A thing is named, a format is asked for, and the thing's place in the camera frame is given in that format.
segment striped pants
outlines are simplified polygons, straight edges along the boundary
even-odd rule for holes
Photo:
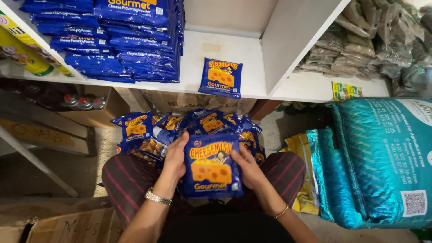
[[[291,207],[305,178],[305,163],[293,152],[271,154],[260,165],[261,170],[282,199]],[[109,198],[126,228],[145,200],[146,191],[153,187],[159,174],[146,161],[129,154],[117,154],[104,165],[102,181]],[[262,210],[254,191],[244,186],[245,194],[233,198],[227,206],[237,211]],[[193,207],[176,193],[172,199],[167,219],[186,215]]]

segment gold bracelet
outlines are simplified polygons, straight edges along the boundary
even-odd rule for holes
[[[280,216],[282,216],[287,210],[288,210],[288,204],[286,205],[286,207],[285,207],[285,209],[282,211],[282,213],[280,213],[280,214],[278,214],[278,215],[276,215],[275,217],[274,217],[274,219],[277,219],[277,218],[279,218]]]

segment gold wristwatch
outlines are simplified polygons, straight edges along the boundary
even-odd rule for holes
[[[158,203],[162,203],[165,205],[171,205],[172,200],[170,199],[166,199],[166,198],[161,198],[159,196],[156,196],[155,194],[153,194],[153,187],[150,187],[147,192],[146,192],[146,199],[150,199],[152,201],[158,202]]]

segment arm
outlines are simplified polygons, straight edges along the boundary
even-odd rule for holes
[[[267,180],[252,155],[243,146],[240,146],[240,154],[233,150],[231,156],[241,167],[243,183],[255,191],[264,212],[270,217],[280,214],[286,208],[286,203]],[[297,243],[318,242],[314,233],[291,209],[276,220],[285,227]]]
[[[165,164],[159,179],[153,186],[153,194],[161,198],[172,199],[178,180],[186,172],[184,165],[184,146],[189,140],[189,134],[183,135],[168,146]],[[159,239],[168,205],[152,200],[145,200],[135,218],[123,232],[119,243],[150,243]]]

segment cardboard box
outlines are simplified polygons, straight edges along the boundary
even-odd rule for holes
[[[115,243],[123,232],[108,197],[5,199],[0,215],[0,243]]]
[[[129,105],[113,87],[83,85],[80,90],[81,94],[107,96],[107,105],[102,110],[59,112],[60,115],[84,126],[106,128],[117,127],[110,120],[121,115],[126,115],[130,111]]]
[[[185,114],[190,111],[206,108],[220,110],[222,112],[237,112],[247,114],[254,106],[257,99],[231,99],[222,96],[176,93],[155,90],[141,90],[161,113]]]

